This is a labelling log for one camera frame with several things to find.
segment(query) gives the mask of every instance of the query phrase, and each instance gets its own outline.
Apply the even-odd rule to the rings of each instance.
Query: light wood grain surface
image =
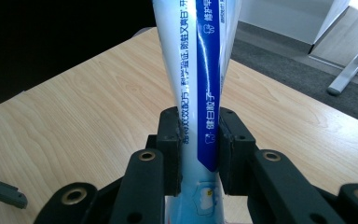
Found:
[[[0,223],[33,223],[59,188],[98,189],[123,176],[131,153],[174,105],[153,28],[0,105],[0,180],[28,198],[0,203]],[[288,156],[314,185],[337,193],[358,183],[358,120],[234,61],[222,106],[260,148]],[[229,222],[251,223],[245,197],[225,196]]]

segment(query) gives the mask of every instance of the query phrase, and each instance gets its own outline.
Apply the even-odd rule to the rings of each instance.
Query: floor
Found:
[[[351,6],[353,5],[357,6],[358,8],[358,0],[352,0]],[[277,35],[269,31],[260,30],[257,27],[247,25],[243,22],[240,22],[239,26],[245,26],[242,27],[242,31],[237,30],[237,36],[239,38],[245,38],[243,40],[245,42],[258,46],[262,49],[267,49],[269,51],[278,53],[284,57],[312,66],[334,76],[338,76],[342,71],[342,67],[334,66],[330,63],[321,62],[311,58],[310,50],[312,49],[312,46],[309,44],[296,41],[283,35]],[[358,84],[358,75],[353,78],[352,82]]]
[[[0,2],[0,104],[155,25],[151,1]]]
[[[358,54],[358,0],[351,1],[345,13],[329,29],[310,56],[344,68]]]

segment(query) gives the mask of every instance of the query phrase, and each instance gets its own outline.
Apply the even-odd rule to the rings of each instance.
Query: toothpaste tube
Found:
[[[220,96],[241,0],[153,0],[158,36],[183,127],[182,184],[165,223],[224,223],[218,177]]]

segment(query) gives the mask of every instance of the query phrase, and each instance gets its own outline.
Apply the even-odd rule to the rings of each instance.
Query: gray carpet floor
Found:
[[[336,77],[335,75],[292,58],[282,56],[278,52],[273,52],[267,50],[267,48],[260,48],[255,44],[251,44],[257,40],[248,38],[249,41],[246,41],[249,36],[242,36],[246,35],[246,29],[248,27],[249,26],[239,24],[239,32],[237,32],[231,54],[232,60],[244,64],[265,76],[271,77],[286,86],[358,119],[357,83],[350,83],[339,96],[330,95],[326,89]],[[291,45],[290,39],[284,37],[284,40],[285,45]],[[292,46],[295,45],[298,45],[298,43],[293,40]]]

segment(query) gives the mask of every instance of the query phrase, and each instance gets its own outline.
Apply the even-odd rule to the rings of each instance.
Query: blue stripe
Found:
[[[197,0],[198,160],[217,168],[220,104],[220,32],[218,0]]]

